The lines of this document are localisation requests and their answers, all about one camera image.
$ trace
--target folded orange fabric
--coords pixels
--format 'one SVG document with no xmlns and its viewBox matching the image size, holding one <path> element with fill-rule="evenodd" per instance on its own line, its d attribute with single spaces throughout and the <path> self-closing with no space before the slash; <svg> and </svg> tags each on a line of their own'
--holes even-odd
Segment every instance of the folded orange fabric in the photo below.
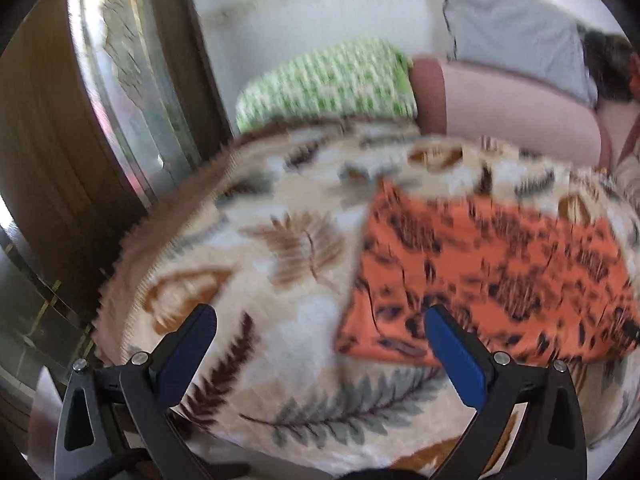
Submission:
<svg viewBox="0 0 640 480">
<path fill-rule="evenodd" d="M 422 314 L 438 303 L 490 351 L 528 364 L 636 346 L 622 332 L 638 310 L 606 219 L 581 226 L 485 197 L 411 199 L 382 182 L 336 350 L 437 366 Z"/>
</svg>

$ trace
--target metal screw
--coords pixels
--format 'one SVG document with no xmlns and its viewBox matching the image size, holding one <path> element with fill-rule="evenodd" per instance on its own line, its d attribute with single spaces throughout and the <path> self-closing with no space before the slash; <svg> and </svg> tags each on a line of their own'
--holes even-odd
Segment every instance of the metal screw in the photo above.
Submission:
<svg viewBox="0 0 640 480">
<path fill-rule="evenodd" d="M 567 371 L 566 363 L 564 361 L 561 361 L 560 359 L 556 359 L 554 361 L 554 368 L 559 372 Z"/>
<path fill-rule="evenodd" d="M 149 354 L 146 352 L 136 352 L 131 358 L 131 363 L 136 366 L 143 365 L 147 361 L 149 361 Z"/>
<path fill-rule="evenodd" d="M 507 354 L 507 352 L 496 352 L 494 354 L 494 361 L 497 362 L 499 365 L 508 365 L 509 362 L 511 362 L 511 358 L 509 357 L 509 354 Z"/>
<path fill-rule="evenodd" d="M 88 365 L 89 363 L 86 361 L 86 359 L 76 359 L 71 367 L 75 372 L 80 373 L 84 371 L 88 367 Z"/>
</svg>

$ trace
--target beige blanket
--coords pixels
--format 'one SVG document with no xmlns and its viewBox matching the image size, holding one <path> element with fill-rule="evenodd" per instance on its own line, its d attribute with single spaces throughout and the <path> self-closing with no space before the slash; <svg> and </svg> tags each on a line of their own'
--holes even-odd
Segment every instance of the beige blanket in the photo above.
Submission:
<svg viewBox="0 0 640 480">
<path fill-rule="evenodd" d="M 178 412 L 241 446 L 334 474 L 393 463 L 432 470 L 473 416 L 449 380 L 332 351 L 379 176 L 415 196 L 482 187 L 575 222 L 607 216 L 640 291 L 640 220 L 606 176 L 491 139 L 420 137 L 412 124 L 310 126 L 232 153 L 224 177 L 136 284 L 120 360 L 151 351 L 208 302 L 218 333 Z M 635 420 L 637 351 L 572 364 L 572 375 L 590 446 Z M 511 433 L 490 465 L 500 465 Z"/>
</svg>

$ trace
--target light gray fabric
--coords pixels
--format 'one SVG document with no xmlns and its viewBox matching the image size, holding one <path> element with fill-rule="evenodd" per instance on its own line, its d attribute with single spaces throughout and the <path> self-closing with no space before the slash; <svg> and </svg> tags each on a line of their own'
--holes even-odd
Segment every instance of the light gray fabric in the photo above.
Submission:
<svg viewBox="0 0 640 480">
<path fill-rule="evenodd" d="M 594 107 L 575 18 L 541 0 L 445 0 L 453 58 L 519 73 Z"/>
</svg>

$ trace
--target green pillow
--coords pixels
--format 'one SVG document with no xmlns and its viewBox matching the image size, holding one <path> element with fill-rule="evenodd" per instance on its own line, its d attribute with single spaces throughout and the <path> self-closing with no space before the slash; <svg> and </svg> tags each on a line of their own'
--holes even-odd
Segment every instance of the green pillow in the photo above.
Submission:
<svg viewBox="0 0 640 480">
<path fill-rule="evenodd" d="M 236 105 L 238 127 L 248 132 L 274 120 L 345 116 L 415 118 L 411 65 L 383 40 L 305 54 L 247 85 Z"/>
</svg>

